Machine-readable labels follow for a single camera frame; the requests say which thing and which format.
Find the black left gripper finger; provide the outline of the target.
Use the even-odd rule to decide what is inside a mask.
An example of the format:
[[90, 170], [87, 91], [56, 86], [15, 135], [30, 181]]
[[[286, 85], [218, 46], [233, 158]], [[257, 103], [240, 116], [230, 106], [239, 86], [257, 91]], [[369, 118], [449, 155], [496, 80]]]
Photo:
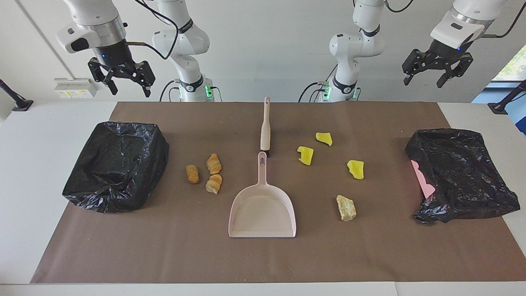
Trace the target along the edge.
[[445, 69], [445, 73], [436, 82], [438, 88], [442, 88], [449, 79], [462, 77], [473, 62], [471, 53], [464, 53], [458, 60], [447, 60], [444, 58], [439, 60], [439, 69]]
[[427, 70], [426, 62], [428, 62], [428, 55], [428, 52], [421, 52], [418, 49], [413, 49], [413, 51], [410, 52], [409, 56], [402, 63], [402, 70], [406, 74], [404, 85], [407, 86], [414, 75]]

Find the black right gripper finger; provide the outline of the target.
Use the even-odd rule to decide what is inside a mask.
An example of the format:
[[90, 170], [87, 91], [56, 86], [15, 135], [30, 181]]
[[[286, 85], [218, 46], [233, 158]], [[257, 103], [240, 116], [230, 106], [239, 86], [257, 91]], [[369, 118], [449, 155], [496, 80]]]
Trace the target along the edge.
[[116, 84], [112, 80], [115, 72], [113, 67], [101, 64], [97, 58], [91, 58], [88, 61], [88, 68], [95, 82], [102, 82], [110, 89], [113, 95], [117, 94]]
[[138, 62], [135, 64], [134, 82], [142, 87], [143, 93], [146, 97], [150, 97], [150, 88], [154, 84], [155, 79], [156, 78], [152, 68], [147, 61]]

